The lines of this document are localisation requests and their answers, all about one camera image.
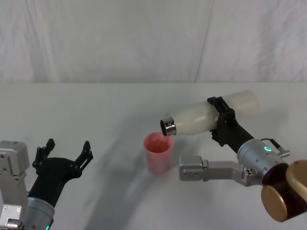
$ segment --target plastic cup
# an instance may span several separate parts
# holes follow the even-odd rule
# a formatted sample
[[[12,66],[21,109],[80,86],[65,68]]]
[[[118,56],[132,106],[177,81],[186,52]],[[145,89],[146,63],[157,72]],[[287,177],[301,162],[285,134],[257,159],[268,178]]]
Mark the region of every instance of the plastic cup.
[[[151,133],[144,139],[147,167],[153,174],[163,174],[171,166],[171,137],[165,137],[161,132]]]

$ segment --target table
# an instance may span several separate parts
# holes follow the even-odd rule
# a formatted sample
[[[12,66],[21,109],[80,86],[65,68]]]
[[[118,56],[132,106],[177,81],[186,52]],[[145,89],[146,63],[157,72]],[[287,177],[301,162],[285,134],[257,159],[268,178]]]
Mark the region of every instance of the table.
[[[2,84],[0,139],[25,142],[30,162],[49,138],[56,142],[50,157],[72,160],[90,141],[94,160],[64,187],[54,230],[304,229],[306,214],[282,224],[271,219],[261,186],[179,180],[179,155],[236,161],[209,132],[173,137],[173,168],[162,176],[147,172],[142,141],[165,114],[245,89],[257,94],[262,113],[241,125],[290,149],[287,162],[306,159],[307,83]],[[28,189],[35,179],[30,167]]]

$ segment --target cable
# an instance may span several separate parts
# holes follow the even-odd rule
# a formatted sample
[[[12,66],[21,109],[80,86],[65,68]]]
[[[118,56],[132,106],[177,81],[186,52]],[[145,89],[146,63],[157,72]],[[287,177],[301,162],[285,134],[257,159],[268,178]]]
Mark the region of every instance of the cable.
[[[272,138],[263,138],[261,140],[269,140],[277,149],[280,147],[280,144],[278,144],[274,139]]]

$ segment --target plastic bottle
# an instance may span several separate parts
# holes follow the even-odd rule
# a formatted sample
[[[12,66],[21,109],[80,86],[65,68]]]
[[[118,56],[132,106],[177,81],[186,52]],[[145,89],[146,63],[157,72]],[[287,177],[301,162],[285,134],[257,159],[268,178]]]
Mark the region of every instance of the plastic bottle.
[[[241,91],[223,96],[225,102],[236,112],[238,121],[249,119],[259,114],[260,106],[252,91]],[[161,130],[165,136],[194,135],[216,128],[218,112],[207,101],[191,108],[169,115],[161,120]]]

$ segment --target white curtain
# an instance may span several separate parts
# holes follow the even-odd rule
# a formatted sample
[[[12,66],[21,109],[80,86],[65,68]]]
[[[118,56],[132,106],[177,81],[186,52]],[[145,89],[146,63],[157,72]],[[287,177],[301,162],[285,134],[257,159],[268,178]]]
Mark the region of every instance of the white curtain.
[[[305,0],[0,0],[0,82],[307,80]]]

